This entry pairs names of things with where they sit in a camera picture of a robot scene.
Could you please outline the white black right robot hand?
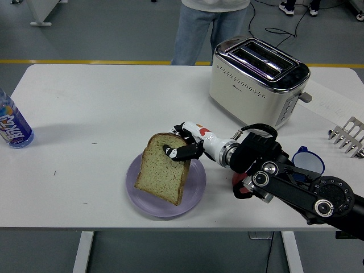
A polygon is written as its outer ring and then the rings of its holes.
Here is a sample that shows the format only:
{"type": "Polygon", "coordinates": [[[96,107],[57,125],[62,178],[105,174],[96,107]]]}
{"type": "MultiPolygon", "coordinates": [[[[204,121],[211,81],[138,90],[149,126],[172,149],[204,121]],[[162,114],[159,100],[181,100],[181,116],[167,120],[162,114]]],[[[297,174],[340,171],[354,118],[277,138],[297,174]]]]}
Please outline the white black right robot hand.
{"type": "Polygon", "coordinates": [[[187,141],[185,146],[172,147],[171,144],[164,144],[164,153],[175,162],[182,162],[191,159],[199,159],[206,154],[211,160],[222,166],[227,164],[223,156],[227,153],[228,139],[221,139],[206,127],[193,122],[183,122],[174,126],[172,132],[187,141]]]}

